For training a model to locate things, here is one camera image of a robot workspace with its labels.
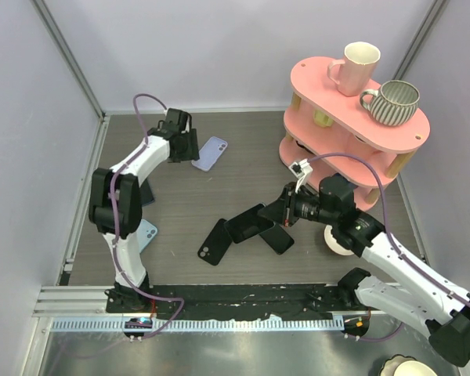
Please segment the black phone case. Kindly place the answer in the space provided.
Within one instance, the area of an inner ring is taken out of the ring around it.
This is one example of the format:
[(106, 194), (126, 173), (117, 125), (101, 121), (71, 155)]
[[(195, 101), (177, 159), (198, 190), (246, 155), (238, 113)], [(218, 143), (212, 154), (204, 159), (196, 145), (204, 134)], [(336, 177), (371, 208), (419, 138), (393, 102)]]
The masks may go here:
[(232, 244), (225, 223), (225, 219), (218, 220), (197, 252), (198, 257), (211, 266), (217, 266), (220, 263)]

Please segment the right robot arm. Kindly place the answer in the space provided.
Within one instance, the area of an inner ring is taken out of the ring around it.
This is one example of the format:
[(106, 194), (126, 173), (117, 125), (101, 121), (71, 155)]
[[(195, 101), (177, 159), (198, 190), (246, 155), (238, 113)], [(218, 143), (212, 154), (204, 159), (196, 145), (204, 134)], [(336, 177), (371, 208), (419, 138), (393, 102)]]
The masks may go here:
[(419, 331), (447, 362), (467, 365), (470, 292), (437, 273), (408, 251), (387, 226), (359, 210), (353, 189), (343, 178), (322, 179), (316, 194), (290, 182), (258, 213), (283, 226), (293, 226), (299, 219), (328, 225), (336, 244), (398, 283), (394, 287), (363, 269), (353, 269), (338, 282), (341, 305), (379, 309)]

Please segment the lavender phone case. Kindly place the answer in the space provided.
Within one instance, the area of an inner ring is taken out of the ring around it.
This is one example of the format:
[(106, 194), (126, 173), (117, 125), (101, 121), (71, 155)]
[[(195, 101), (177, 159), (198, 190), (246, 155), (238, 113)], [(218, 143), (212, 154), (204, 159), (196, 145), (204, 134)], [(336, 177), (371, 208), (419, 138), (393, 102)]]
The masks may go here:
[(199, 159), (191, 164), (203, 171), (208, 172), (218, 161), (228, 147), (228, 142), (219, 137), (212, 136), (199, 150)]

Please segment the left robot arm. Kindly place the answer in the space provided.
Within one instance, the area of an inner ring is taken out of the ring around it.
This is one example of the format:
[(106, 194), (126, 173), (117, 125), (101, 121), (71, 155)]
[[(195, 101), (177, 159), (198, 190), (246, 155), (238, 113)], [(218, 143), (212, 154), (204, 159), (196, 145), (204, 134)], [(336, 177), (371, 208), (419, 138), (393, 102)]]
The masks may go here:
[(107, 242), (115, 268), (114, 286), (106, 292), (109, 312), (141, 313), (152, 300), (137, 236), (143, 216), (142, 184), (163, 162), (198, 159), (191, 114), (170, 108), (124, 160), (92, 173), (89, 221)]

